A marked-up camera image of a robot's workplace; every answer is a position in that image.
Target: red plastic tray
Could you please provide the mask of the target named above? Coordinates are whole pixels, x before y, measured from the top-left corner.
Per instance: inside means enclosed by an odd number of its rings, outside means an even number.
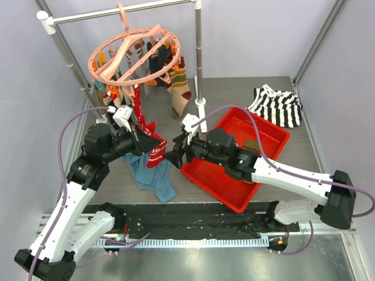
[[[275,160],[287,143],[290,133],[255,114],[253,117],[260,132],[265,154]],[[215,128],[217,127],[233,135],[240,146],[243,146],[247,139],[257,140],[249,117],[238,108],[230,109]],[[224,167],[197,158],[190,164],[183,165],[181,172],[237,213],[244,211],[260,185],[231,179],[224,173]]]

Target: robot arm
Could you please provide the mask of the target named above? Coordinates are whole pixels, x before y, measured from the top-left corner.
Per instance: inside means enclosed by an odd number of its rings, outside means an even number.
[[[221,128],[209,131],[206,140],[200,140],[196,133],[197,126],[192,126],[197,121],[198,118],[190,114],[184,118],[181,126],[183,134],[173,140],[173,151],[164,155],[178,169],[183,165],[182,156],[186,155],[188,163],[194,158],[214,163],[222,166],[224,172],[236,180],[272,184],[306,197],[307,200],[277,201],[271,205],[268,212],[270,217],[282,224],[320,218],[331,227],[350,228],[356,193],[321,183],[323,180],[352,186],[346,173],[336,171],[333,176],[312,173],[272,160],[278,168],[312,177],[317,181],[296,178],[271,167],[258,152],[239,147],[235,139]]]
[[[105,203],[85,226],[71,234],[83,209],[109,174],[108,164],[127,153],[142,155],[160,144],[160,140],[144,134],[137,126],[127,124],[129,112],[125,108],[116,114],[116,121],[122,126],[116,135],[106,124],[95,124],[88,129],[82,154],[67,175],[67,194],[63,194],[67,196],[66,205],[62,206],[62,196],[36,241],[29,249],[18,250],[15,256],[15,262],[29,272],[42,240],[53,228],[33,271],[42,280],[69,280],[76,263],[92,244],[106,232],[125,224],[123,210]],[[64,210],[53,227],[60,208]]]

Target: red sock with white pattern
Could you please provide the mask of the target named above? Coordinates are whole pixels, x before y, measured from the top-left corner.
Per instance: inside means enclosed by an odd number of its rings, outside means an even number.
[[[134,85],[134,113],[135,117],[137,118],[137,123],[139,127],[149,136],[152,136],[154,138],[157,138],[161,141],[160,145],[155,147],[150,152],[150,158],[146,164],[147,168],[153,168],[156,167],[161,161],[164,160],[163,154],[165,153],[166,149],[166,140],[162,139],[160,136],[155,134],[155,128],[156,125],[154,122],[151,122],[150,124],[146,125],[145,121],[145,115],[142,112],[141,109],[141,89],[138,87],[138,85]]]

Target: metal rod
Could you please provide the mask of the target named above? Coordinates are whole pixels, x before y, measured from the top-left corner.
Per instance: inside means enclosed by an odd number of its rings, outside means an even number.
[[[53,16],[45,0],[35,0],[35,4],[41,11],[45,11],[48,13],[49,16]],[[85,93],[85,98],[89,106],[91,107],[97,106],[97,103],[91,97],[90,89],[88,87],[88,82],[82,71],[82,68],[79,66],[73,52],[69,48],[69,44],[66,42],[64,35],[62,34],[58,26],[54,26],[54,29],[56,30],[56,33],[51,36],[54,42],[56,43],[57,47],[59,48],[61,54],[63,55],[66,61],[67,67],[69,67],[74,73],[74,76],[76,77],[78,83],[80,84],[81,90],[84,91]],[[98,119],[101,119],[101,115],[99,111],[94,111],[94,114]]]
[[[63,55],[63,57],[64,57],[64,59],[67,63],[67,67],[69,67],[72,70],[72,72],[74,73],[74,76],[76,77],[78,83],[81,86],[81,90],[84,91],[84,93],[86,95],[86,99],[88,101],[88,104],[91,107],[95,107],[96,103],[94,102],[93,98],[90,95],[90,89],[89,89],[88,84],[86,82],[86,78],[80,75],[79,70],[77,68],[77,65],[75,65],[73,63],[68,51],[66,50],[64,44],[62,43],[62,40],[61,40],[60,36],[57,33],[55,33],[55,34],[52,34],[51,37],[53,38],[53,40],[56,43],[56,45],[58,46],[61,54]],[[99,111],[95,110],[93,112],[94,112],[94,114],[97,118],[101,119],[101,115],[100,115]]]
[[[297,75],[293,81],[294,84],[297,85],[302,79],[302,77],[304,76],[307,68],[311,64],[312,59],[315,57],[316,52],[318,51],[319,47],[322,45],[324,39],[326,38],[328,32],[330,31],[337,16],[340,14],[346,2],[347,0],[336,0],[336,3],[332,7],[328,17],[326,18],[322,28],[320,29],[318,33],[318,36],[316,37],[313,45],[311,46],[307,56],[305,57],[305,60],[302,63],[301,68],[298,70]]]
[[[45,11],[50,16],[53,16],[52,13],[51,13],[51,10],[49,9],[45,0],[34,0],[34,1],[35,1],[36,6],[39,8],[39,10]],[[64,35],[62,34],[60,28],[58,26],[55,26],[54,28],[56,29],[56,33],[59,35],[60,41],[62,42],[62,44],[64,45],[64,48],[68,52],[73,64],[75,66],[77,66],[77,71],[79,72],[79,75],[81,77],[84,77],[84,79],[86,79],[86,77],[85,77],[85,75],[82,71],[82,68],[79,66],[78,61],[77,61],[76,57],[74,56],[71,48],[69,47],[69,44],[67,43],[67,41],[66,41]]]
[[[176,4],[182,4],[182,3],[191,3],[191,0],[161,0],[161,1],[155,1],[145,4],[139,4],[139,5],[133,5],[124,7],[124,10],[126,13],[128,12],[135,12],[135,11],[141,11],[141,10],[147,10],[152,8],[160,8],[165,6],[171,6]],[[80,15],[74,15],[74,16],[64,16],[62,18],[56,18],[53,19],[53,23],[55,25],[59,25],[61,23],[67,23],[67,22],[76,22],[78,20],[84,20],[84,19],[94,19],[94,18],[100,18],[102,16],[110,16],[110,15],[117,15],[120,13],[120,9],[109,9],[104,11],[98,11],[98,12],[91,12],[91,13],[82,13]]]
[[[201,101],[202,96],[202,10],[195,9],[195,34],[196,34],[196,56],[197,56],[197,99]]]

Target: striped shirt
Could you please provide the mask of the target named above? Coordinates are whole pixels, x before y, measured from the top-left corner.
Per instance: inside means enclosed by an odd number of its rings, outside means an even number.
[[[299,97],[289,91],[274,91],[267,84],[254,89],[254,102],[248,107],[252,113],[284,127],[300,126],[302,104]]]

